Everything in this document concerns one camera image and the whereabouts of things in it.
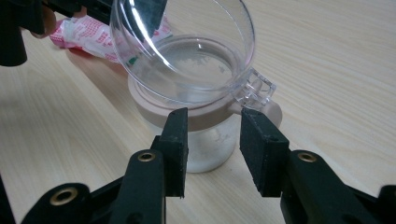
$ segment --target table surface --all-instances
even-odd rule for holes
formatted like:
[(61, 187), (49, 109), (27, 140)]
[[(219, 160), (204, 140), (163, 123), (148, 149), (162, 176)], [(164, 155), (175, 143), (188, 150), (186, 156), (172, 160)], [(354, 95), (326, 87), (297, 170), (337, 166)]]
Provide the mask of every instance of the table surface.
[[(254, 67), (275, 82), (290, 149), (318, 153), (348, 185), (396, 184), (396, 1), (246, 1)], [(0, 67), (0, 171), (18, 222), (66, 182), (91, 190), (122, 176), (153, 139), (119, 64), (23, 32), (28, 62)], [(188, 174), (168, 223), (284, 223), (238, 147), (220, 168)]]

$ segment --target cup handle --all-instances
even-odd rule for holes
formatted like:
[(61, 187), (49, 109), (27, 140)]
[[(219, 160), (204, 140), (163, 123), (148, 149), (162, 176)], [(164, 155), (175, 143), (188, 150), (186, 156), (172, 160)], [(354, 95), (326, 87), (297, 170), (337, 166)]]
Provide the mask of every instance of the cup handle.
[(256, 69), (250, 68), (245, 82), (232, 92), (235, 102), (230, 109), (241, 113), (241, 107), (262, 112), (278, 128), (282, 121), (282, 109), (271, 97), (276, 90), (276, 85), (260, 74)]

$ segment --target plastic wrapper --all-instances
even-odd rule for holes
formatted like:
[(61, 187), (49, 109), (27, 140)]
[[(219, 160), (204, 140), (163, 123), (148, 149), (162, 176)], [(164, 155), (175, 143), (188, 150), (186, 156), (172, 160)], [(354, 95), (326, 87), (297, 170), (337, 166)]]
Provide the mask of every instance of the plastic wrapper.
[[(171, 35), (167, 19), (163, 16), (159, 29), (154, 32), (153, 40), (158, 41)], [(96, 57), (119, 63), (113, 49), (109, 26), (90, 16), (58, 21), (55, 32), (49, 38), (60, 48), (81, 49)]]

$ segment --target snack package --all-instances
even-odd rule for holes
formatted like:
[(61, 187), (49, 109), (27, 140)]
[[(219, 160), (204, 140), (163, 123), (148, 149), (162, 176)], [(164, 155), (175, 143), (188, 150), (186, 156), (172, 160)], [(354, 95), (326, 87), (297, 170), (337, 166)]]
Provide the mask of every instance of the snack package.
[[(163, 16), (160, 28), (154, 32), (152, 39), (158, 41), (171, 35), (167, 19)], [(60, 48), (81, 49), (113, 63), (120, 62), (113, 49), (110, 27), (90, 16), (58, 21), (55, 32), (49, 38)]]

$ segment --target metal grommet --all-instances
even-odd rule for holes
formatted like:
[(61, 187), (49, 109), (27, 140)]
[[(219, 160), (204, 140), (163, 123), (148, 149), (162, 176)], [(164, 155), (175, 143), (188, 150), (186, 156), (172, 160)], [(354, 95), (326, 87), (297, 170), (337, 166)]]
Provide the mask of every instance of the metal grommet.
[(78, 190), (76, 188), (66, 188), (60, 189), (50, 197), (50, 204), (54, 206), (61, 206), (73, 201), (78, 195)]
[(300, 152), (298, 154), (298, 158), (302, 161), (307, 161), (307, 162), (315, 162), (317, 160), (317, 158), (314, 155), (307, 152)]
[(140, 161), (152, 161), (155, 159), (155, 154), (151, 152), (143, 152), (137, 157), (137, 159)]

